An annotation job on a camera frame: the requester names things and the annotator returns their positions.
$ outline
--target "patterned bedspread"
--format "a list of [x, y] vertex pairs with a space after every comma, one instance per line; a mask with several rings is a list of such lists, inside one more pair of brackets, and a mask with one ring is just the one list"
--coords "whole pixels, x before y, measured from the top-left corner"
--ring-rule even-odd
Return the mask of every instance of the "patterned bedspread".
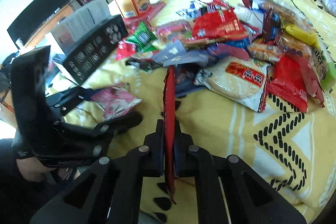
[[[166, 2], [166, 7], [152, 20], [158, 24], [179, 19], [176, 11], [186, 8], [190, 0], [151, 0]], [[227, 0], [242, 4], [241, 0]], [[329, 51], [336, 58], [336, 19], [325, 12], [319, 0], [284, 0], [296, 6], [313, 22]], [[103, 63], [83, 85], [100, 88], [119, 81], [131, 84], [131, 92], [144, 102], [137, 110], [143, 122], [125, 135], [115, 138], [110, 157], [118, 157], [143, 143], [145, 135], [155, 131], [162, 111], [162, 91], [165, 69], [145, 72], [126, 68], [115, 61], [115, 53]], [[70, 82], [63, 76], [54, 80], [51, 92], [64, 90]], [[263, 113], [255, 113], [224, 96], [202, 90], [180, 99], [176, 115], [182, 131], [193, 137], [194, 143], [210, 153], [225, 157], [236, 154], [300, 211], [307, 222], [316, 218], [335, 190], [336, 172], [336, 91], [325, 95], [326, 107], [317, 109], [309, 104], [308, 113], [300, 113], [293, 105], [268, 95]], [[102, 117], [98, 107], [85, 102], [66, 116], [66, 121], [94, 126]], [[170, 210], [163, 211], [153, 201], [167, 196], [159, 187], [164, 178], [146, 178], [143, 182], [141, 210], [154, 215], [164, 213], [167, 223], [198, 223], [194, 181], [176, 180], [175, 200]]]

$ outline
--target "metal screw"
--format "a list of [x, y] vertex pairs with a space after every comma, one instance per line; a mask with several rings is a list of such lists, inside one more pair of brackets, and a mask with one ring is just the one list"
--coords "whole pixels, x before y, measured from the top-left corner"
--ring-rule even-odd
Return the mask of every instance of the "metal screw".
[[100, 132], [101, 133], [105, 133], [107, 131], [107, 129], [109, 129], [109, 125], [108, 124], [105, 124], [103, 125], [101, 128], [100, 128]]
[[110, 162], [110, 159], [108, 157], [102, 157], [99, 159], [99, 163], [101, 165], [105, 165], [105, 164], [108, 164]]
[[94, 156], [98, 156], [100, 154], [101, 150], [102, 150], [102, 147], [100, 145], [96, 145], [94, 147], [92, 153], [93, 153]]
[[229, 162], [236, 164], [239, 161], [239, 158], [236, 155], [231, 155], [229, 157]]
[[197, 145], [191, 144], [191, 145], [189, 145], [188, 149], [191, 152], [197, 152], [199, 150], [199, 147]]
[[142, 145], [139, 147], [140, 152], [147, 152], [149, 150], [149, 147], [147, 145]]

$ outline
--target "green snack bag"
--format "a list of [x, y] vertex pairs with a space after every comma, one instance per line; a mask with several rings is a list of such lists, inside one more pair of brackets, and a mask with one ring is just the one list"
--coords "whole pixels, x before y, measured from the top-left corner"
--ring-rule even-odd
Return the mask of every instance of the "green snack bag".
[[142, 51], [156, 36], [149, 30], [145, 22], [140, 22], [135, 32], [125, 38], [126, 41], [136, 44], [137, 51]]

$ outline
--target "black tv screen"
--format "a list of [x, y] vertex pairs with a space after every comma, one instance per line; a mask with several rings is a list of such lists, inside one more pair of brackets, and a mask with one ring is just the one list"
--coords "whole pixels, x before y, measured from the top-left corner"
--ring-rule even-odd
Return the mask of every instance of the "black tv screen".
[[9, 26], [8, 34], [13, 42], [20, 38], [25, 44], [46, 19], [69, 2], [70, 0], [34, 0]]

